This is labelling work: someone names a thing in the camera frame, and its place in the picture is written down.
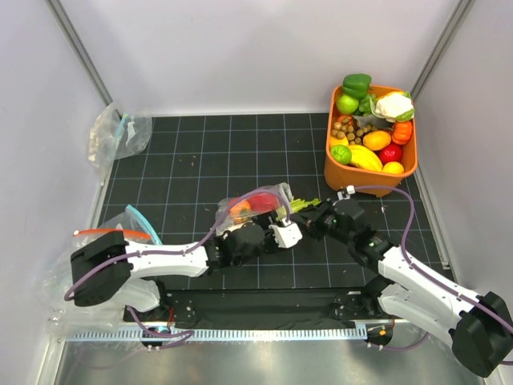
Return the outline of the red tomato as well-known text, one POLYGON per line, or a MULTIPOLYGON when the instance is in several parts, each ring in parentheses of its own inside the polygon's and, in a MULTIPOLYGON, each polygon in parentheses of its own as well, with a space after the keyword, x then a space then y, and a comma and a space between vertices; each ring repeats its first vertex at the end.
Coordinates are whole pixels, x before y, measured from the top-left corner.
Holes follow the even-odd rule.
POLYGON ((242 200, 229 210, 229 216, 234 221, 243 221, 252 212, 251 205, 247 200, 242 200))

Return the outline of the green celery stalk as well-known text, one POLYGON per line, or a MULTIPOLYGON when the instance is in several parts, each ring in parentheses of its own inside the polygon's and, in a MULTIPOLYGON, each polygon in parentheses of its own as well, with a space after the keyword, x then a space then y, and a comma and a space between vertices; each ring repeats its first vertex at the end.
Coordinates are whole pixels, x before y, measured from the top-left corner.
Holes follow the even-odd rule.
MULTIPOLYGON (((307 201, 305 199, 300 199, 300 198, 297 198, 297 199, 294 199, 290 202, 290 212, 291 213, 297 213, 299 211, 301 211, 302 209, 306 209, 308 208, 309 206, 315 206, 315 205, 318 205, 321 203, 321 200, 319 198, 314 198, 312 199, 311 201, 307 201)), ((285 209, 285 206, 281 206, 280 208, 278 208, 276 210, 277 212, 277 215, 279 217, 284 217, 286 215, 286 209, 285 209)))

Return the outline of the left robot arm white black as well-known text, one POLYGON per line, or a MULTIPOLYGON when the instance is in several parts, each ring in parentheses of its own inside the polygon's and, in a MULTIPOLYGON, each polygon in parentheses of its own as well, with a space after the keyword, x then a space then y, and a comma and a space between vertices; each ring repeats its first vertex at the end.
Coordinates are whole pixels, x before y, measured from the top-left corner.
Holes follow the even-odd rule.
POLYGON ((272 219, 254 218, 205 242, 151 245, 126 239, 113 230, 71 255, 72 286, 64 295, 78 307, 121 302, 143 312, 152 321, 167 317, 170 302, 151 278, 199 278, 239 267, 283 246, 284 226, 272 219))

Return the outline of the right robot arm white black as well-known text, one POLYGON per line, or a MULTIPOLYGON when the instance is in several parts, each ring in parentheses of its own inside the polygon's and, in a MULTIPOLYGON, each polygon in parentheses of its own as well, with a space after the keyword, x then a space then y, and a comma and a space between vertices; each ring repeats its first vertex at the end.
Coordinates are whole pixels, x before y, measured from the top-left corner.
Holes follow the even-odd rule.
POLYGON ((304 234, 331 237, 375 278, 361 298, 371 318, 403 318, 444 342, 473 374, 487 378, 512 352, 512 316, 497 294, 469 290, 434 271, 373 228, 353 200, 330 199, 291 216, 304 234))

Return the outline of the clear polka dot zip bag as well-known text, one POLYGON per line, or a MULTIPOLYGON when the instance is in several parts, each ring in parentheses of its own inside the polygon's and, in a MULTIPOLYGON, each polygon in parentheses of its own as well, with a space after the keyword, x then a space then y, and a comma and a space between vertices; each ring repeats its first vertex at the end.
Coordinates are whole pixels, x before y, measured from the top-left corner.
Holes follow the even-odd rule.
POLYGON ((239 197, 224 198, 217 204, 215 215, 215 233, 220 236, 224 231, 234 226, 242 225, 252 217, 283 208, 280 196, 292 205, 294 196, 290 186, 282 182, 275 185, 267 185, 251 191, 249 197, 244 198, 237 205, 228 210, 228 207, 237 201, 239 197))

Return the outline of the red bell pepper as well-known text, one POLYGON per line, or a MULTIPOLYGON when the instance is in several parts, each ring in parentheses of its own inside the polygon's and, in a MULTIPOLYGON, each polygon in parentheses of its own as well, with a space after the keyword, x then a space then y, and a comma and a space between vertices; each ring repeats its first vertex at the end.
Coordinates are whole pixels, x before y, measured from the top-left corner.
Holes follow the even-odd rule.
POLYGON ((270 193, 261 192, 247 198, 249 207, 254 213, 267 213, 278 209, 281 206, 276 196, 270 193))

